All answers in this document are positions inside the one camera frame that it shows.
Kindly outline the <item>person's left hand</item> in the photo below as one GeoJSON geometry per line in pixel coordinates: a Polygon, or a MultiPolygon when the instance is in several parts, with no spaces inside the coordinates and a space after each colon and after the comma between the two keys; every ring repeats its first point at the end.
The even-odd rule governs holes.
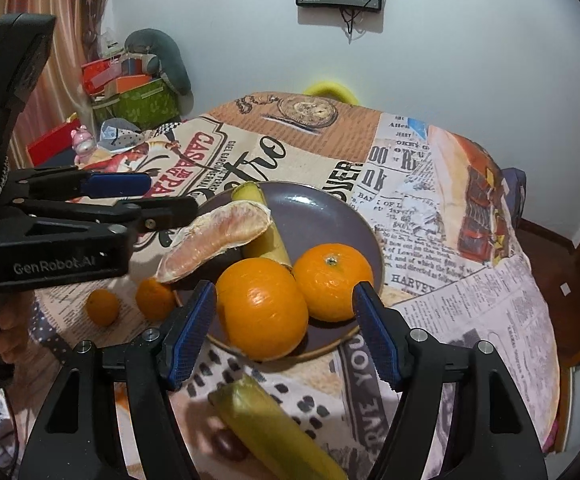
{"type": "Polygon", "coordinates": [[[0,295],[0,358],[7,364],[16,362],[28,346],[34,300],[34,292],[0,295]]]}

